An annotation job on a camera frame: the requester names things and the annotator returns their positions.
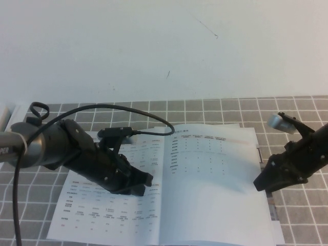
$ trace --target white grid line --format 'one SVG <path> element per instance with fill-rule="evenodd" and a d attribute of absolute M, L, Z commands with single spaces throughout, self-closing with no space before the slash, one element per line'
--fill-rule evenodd
<path fill-rule="evenodd" d="M 240 112 L 242 127 L 245 127 L 244 126 L 244 120 L 243 120 L 242 113 L 241 113 L 241 106 L 240 106 L 240 100 L 239 99 L 238 99 L 238 105 L 239 105 L 239 112 Z"/>

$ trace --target gray grid mat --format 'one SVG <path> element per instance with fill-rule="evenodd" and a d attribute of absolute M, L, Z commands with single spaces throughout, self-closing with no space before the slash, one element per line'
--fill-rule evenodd
<path fill-rule="evenodd" d="M 268 97 L 218 100 L 177 100 L 120 102 L 166 118 L 174 125 L 184 123 L 231 124 L 254 127 L 263 161 L 284 151 L 289 140 L 300 135 L 287 135 L 269 128 L 265 122 L 272 113 L 283 111 L 317 130 L 328 122 L 328 96 Z M 51 120 L 70 109 L 87 104 L 50 105 Z M 104 127 L 132 126 L 145 129 L 163 126 L 144 116 L 116 110 L 88 110 L 72 115 L 86 131 Z M 11 191 L 14 169 L 4 164 L 0 170 L 0 246 L 14 245 Z M 22 170 L 19 179 L 19 211 L 24 245 L 86 245 L 83 243 L 46 240 L 56 202 L 68 170 L 50 171 L 43 167 Z M 275 192 L 282 230 L 287 245 L 328 245 L 328 168 L 310 178 L 306 185 L 293 186 Z"/>

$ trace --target white paper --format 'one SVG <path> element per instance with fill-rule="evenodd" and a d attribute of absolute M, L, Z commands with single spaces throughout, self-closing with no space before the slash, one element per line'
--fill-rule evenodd
<path fill-rule="evenodd" d="M 253 185 L 258 153 L 236 130 L 213 138 L 210 126 L 181 125 L 166 138 L 160 244 L 274 245 L 265 193 Z"/>
<path fill-rule="evenodd" d="M 133 160 L 131 165 L 154 176 L 143 197 L 111 194 L 70 171 L 47 238 L 108 245 L 158 244 L 163 141 L 162 136 L 139 135 L 136 144 L 121 146 L 120 153 Z"/>
<path fill-rule="evenodd" d="M 175 128 L 177 133 L 165 141 L 139 135 L 136 145 L 122 146 L 133 166 L 154 175 L 144 197 L 113 195 L 70 172 L 48 238 L 108 245 L 274 245 L 266 196 L 254 191 L 260 172 L 254 130 L 197 124 Z M 183 130 L 202 137 L 179 141 L 179 164 L 173 167 L 173 138 L 188 135 Z M 211 138 L 213 133 L 219 138 Z M 162 144 L 143 142 L 154 138 Z"/>

